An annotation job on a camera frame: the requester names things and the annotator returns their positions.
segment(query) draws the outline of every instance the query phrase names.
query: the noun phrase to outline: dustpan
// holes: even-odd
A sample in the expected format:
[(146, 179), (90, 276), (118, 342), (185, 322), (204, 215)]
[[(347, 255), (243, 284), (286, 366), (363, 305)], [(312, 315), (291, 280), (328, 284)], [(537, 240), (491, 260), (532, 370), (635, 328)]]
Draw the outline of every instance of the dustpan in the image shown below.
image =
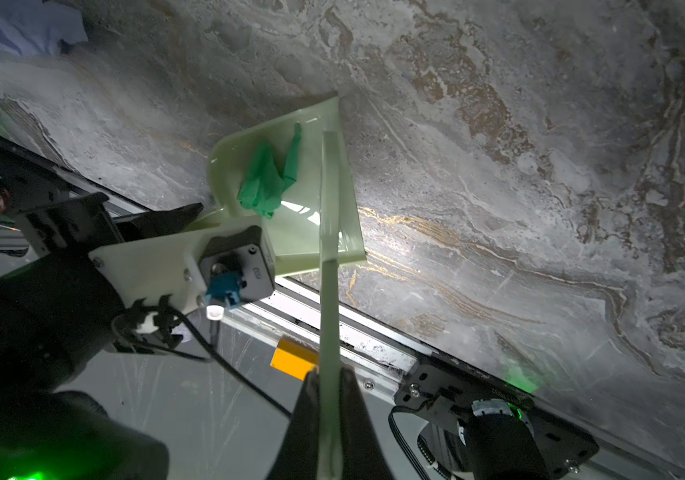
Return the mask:
[(337, 97), (312, 107), (294, 111), (223, 138), (214, 146), (206, 171), (216, 209), (203, 214), (189, 230), (209, 228), (223, 221), (255, 212), (241, 207), (237, 200), (252, 155), (261, 140), (267, 140), (282, 161), (294, 136), (294, 125), (302, 126), (297, 182), (282, 196), (282, 205), (271, 219), (265, 219), (270, 243), (276, 254), (276, 275), (288, 276), (318, 270), (319, 226), (321, 225), (321, 178), (324, 132), (336, 134), (334, 145), (327, 143), (328, 155), (337, 158), (339, 168), (338, 263), (366, 260), (361, 224), (347, 162), (345, 139)]

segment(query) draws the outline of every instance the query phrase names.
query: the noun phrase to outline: gray floor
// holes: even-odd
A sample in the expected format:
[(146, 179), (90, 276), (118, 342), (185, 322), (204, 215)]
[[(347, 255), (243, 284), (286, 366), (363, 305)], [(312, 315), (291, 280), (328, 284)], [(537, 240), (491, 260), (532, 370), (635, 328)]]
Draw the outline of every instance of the gray floor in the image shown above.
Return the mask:
[(171, 207), (336, 92), (342, 300), (685, 466), (683, 0), (68, 3), (91, 42), (0, 55), (0, 133)]

